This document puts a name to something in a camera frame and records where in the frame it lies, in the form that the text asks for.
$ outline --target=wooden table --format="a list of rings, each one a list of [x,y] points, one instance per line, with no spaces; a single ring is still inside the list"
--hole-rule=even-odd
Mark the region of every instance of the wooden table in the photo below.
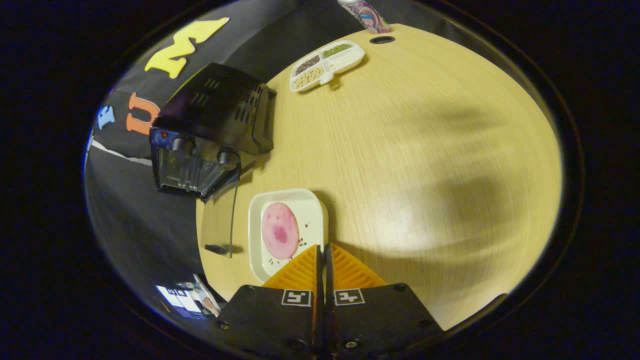
[[[305,94],[291,66],[278,95],[274,149],[237,191],[232,258],[214,243],[213,203],[196,202],[207,280],[227,300],[260,285],[249,267],[255,194],[308,188],[326,204],[334,241],[388,283],[407,282],[443,329],[511,291],[547,244],[559,207],[561,155],[540,108],[479,55],[425,31],[393,25],[363,62]]]

